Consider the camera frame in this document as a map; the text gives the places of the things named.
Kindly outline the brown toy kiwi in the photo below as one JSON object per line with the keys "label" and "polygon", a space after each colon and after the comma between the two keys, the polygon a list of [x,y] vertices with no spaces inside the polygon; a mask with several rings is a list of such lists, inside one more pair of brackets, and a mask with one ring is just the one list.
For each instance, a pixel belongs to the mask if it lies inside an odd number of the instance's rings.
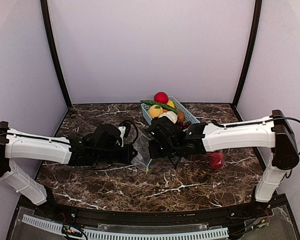
{"label": "brown toy kiwi", "polygon": [[180,111],[179,109],[177,110],[177,122],[178,123],[183,123],[185,121],[185,114]]}

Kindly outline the red toy tomato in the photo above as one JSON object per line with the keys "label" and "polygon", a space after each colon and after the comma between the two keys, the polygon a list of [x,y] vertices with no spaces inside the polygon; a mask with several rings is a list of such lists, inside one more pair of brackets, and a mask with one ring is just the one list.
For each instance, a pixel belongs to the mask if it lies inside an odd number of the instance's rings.
{"label": "red toy tomato", "polygon": [[155,95],[154,95],[154,98],[153,98],[156,102],[158,103],[162,103],[162,104],[167,104],[168,101],[169,101],[169,97],[168,95],[165,93],[165,92],[157,92]]}

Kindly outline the black frame post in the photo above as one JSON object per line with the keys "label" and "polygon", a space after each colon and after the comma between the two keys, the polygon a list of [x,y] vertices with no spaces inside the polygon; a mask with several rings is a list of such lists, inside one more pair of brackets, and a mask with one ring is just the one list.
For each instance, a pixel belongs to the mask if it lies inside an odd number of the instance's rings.
{"label": "black frame post", "polygon": [[242,69],[239,76],[237,88],[232,100],[232,105],[235,109],[238,107],[245,86],[246,78],[248,75],[248,71],[249,71],[249,67],[250,67],[250,63],[251,63],[251,59],[255,47],[255,42],[257,38],[257,33],[258,33],[258,27],[259,27],[261,10],[262,10],[262,2],[263,2],[262,0],[254,1],[254,10],[253,10],[249,39],[247,43],[247,48],[246,48],[245,57],[242,64]]}
{"label": "black frame post", "polygon": [[50,56],[51,56],[52,63],[54,66],[58,85],[60,87],[66,107],[67,107],[67,109],[70,109],[73,104],[72,104],[70,94],[69,94],[67,86],[66,86],[66,81],[65,81],[65,78],[63,75],[61,63],[60,63],[59,56],[58,56],[58,51],[57,51],[55,38],[54,38],[54,34],[53,34],[53,28],[52,28],[52,22],[51,22],[51,17],[50,17],[48,1],[40,0],[40,6],[41,6],[41,13],[42,13],[45,34],[46,34],[48,47],[49,47],[49,51],[50,51]]}

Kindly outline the dark purple toy grapes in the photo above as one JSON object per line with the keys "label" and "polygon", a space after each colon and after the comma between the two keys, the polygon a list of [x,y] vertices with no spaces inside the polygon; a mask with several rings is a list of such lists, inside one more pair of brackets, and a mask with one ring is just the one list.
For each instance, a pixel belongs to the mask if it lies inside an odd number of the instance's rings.
{"label": "dark purple toy grapes", "polygon": [[190,121],[187,122],[177,122],[177,126],[182,129],[185,130],[187,129],[192,123]]}

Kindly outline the green toy cucumber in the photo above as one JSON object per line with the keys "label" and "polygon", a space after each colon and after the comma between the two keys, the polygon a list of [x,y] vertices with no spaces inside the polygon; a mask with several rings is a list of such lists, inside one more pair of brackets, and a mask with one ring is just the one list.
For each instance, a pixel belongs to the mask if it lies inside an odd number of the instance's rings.
{"label": "green toy cucumber", "polygon": [[149,105],[149,106],[158,105],[158,106],[162,107],[163,109],[174,112],[175,114],[178,113],[178,110],[175,109],[174,107],[171,107],[167,104],[160,103],[160,102],[157,102],[157,101],[154,101],[154,100],[141,100],[140,102],[142,104],[146,104],[146,105]]}

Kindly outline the black right frame post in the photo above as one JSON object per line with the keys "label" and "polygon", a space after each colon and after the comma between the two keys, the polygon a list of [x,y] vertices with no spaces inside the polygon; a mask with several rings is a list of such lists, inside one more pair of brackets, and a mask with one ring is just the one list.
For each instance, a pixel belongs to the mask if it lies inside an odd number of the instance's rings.
{"label": "black right frame post", "polygon": [[232,100],[232,105],[235,109],[238,107],[245,86],[246,78],[248,75],[248,71],[249,71],[249,67],[250,67],[250,63],[251,63],[251,59],[255,47],[255,42],[257,38],[257,33],[258,33],[258,27],[259,27],[261,10],[262,10],[262,2],[263,2],[262,0],[254,1],[254,10],[253,10],[249,39],[247,43],[247,48],[246,48],[245,57],[242,64],[242,69],[239,76],[237,88]]}

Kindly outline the black front frame rail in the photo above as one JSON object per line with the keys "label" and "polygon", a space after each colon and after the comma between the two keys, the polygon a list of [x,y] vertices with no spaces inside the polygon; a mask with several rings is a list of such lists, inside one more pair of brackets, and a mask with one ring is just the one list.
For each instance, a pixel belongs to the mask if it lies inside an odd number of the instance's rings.
{"label": "black front frame rail", "polygon": [[242,233],[245,221],[256,217],[273,217],[276,208],[284,208],[287,212],[287,227],[277,227],[274,233],[282,233],[289,239],[300,239],[300,232],[285,194],[274,195],[269,203],[247,202],[226,207],[174,212],[109,211],[64,204],[57,204],[57,207],[65,213],[66,222],[80,226],[96,227],[98,224],[110,224],[163,227],[206,223],[210,227],[228,227],[231,234]]}

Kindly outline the yellow toy lemon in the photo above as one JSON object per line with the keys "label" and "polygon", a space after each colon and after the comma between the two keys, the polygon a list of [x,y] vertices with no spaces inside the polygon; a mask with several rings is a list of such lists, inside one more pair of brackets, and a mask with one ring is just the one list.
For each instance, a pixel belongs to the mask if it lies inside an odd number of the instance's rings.
{"label": "yellow toy lemon", "polygon": [[174,104],[174,102],[172,100],[169,100],[167,102],[167,105],[170,106],[171,108],[175,108],[175,104]]}

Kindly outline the white toy cauliflower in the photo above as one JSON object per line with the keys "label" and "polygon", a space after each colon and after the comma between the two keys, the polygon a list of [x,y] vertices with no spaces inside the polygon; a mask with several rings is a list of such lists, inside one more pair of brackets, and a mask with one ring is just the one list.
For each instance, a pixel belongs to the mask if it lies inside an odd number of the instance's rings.
{"label": "white toy cauliflower", "polygon": [[173,111],[167,111],[162,113],[159,118],[167,117],[173,124],[176,124],[178,121],[178,115]]}

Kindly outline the blue perforated plastic basket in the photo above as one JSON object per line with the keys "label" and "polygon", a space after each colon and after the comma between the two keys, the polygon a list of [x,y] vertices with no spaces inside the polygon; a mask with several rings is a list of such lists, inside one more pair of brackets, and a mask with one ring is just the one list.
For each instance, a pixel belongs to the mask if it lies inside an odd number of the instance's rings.
{"label": "blue perforated plastic basket", "polygon": [[[192,124],[200,123],[200,121],[195,116],[193,116],[190,113],[190,111],[187,110],[187,108],[184,107],[174,96],[169,95],[168,99],[173,101],[176,110],[180,110],[185,115],[185,122],[191,122]],[[143,118],[148,123],[148,125],[150,125],[152,122],[152,118],[148,114],[148,110],[150,109],[150,107],[151,106],[148,104],[141,103],[141,110],[142,110]]]}

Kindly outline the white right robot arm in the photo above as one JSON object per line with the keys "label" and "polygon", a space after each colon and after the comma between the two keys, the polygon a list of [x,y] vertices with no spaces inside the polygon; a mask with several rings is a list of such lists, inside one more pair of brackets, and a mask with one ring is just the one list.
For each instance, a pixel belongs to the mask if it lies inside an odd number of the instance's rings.
{"label": "white right robot arm", "polygon": [[273,110],[270,116],[252,121],[195,123],[183,131],[163,116],[154,119],[147,129],[153,138],[149,141],[149,154],[152,159],[176,156],[187,159],[225,149],[268,148],[270,160],[254,194],[257,202],[267,203],[285,174],[300,161],[288,121],[280,110]]}

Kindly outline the black left frame post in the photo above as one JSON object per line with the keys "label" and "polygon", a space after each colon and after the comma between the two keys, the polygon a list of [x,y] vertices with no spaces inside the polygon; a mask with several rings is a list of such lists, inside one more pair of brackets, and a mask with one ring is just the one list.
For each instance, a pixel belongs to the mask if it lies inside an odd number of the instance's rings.
{"label": "black left frame post", "polygon": [[41,6],[41,13],[42,13],[45,34],[46,34],[48,47],[49,47],[49,51],[50,51],[50,56],[51,56],[52,63],[54,66],[58,85],[60,87],[66,107],[67,107],[67,109],[70,109],[73,104],[72,104],[70,94],[69,94],[67,86],[66,86],[66,81],[65,81],[65,78],[63,75],[61,63],[60,63],[59,56],[58,56],[58,51],[57,51],[55,38],[54,38],[54,34],[53,34],[53,28],[52,28],[52,22],[51,22],[51,17],[50,17],[48,1],[40,0],[40,6]]}

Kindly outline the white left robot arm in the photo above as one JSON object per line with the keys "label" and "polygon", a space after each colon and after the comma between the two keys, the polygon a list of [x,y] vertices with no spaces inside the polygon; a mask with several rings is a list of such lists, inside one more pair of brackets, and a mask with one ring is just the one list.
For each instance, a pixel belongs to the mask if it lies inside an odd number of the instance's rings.
{"label": "white left robot arm", "polygon": [[81,138],[49,137],[24,133],[0,122],[0,180],[36,206],[55,203],[52,191],[31,178],[14,161],[33,159],[73,167],[88,167],[98,163],[130,164],[138,155],[133,143],[124,143],[130,122],[119,126],[99,125],[93,133]]}

